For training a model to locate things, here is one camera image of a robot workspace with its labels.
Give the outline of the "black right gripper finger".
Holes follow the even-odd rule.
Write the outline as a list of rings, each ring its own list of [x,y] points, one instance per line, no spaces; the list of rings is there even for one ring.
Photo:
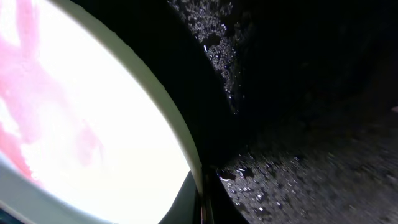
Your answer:
[[[166,215],[159,224],[199,224],[197,187],[189,172]]]

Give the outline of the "pale green plate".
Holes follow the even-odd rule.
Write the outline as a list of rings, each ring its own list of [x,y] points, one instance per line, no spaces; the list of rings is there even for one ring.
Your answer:
[[[7,223],[159,223],[193,138],[115,32],[71,1],[1,2],[1,210]]]

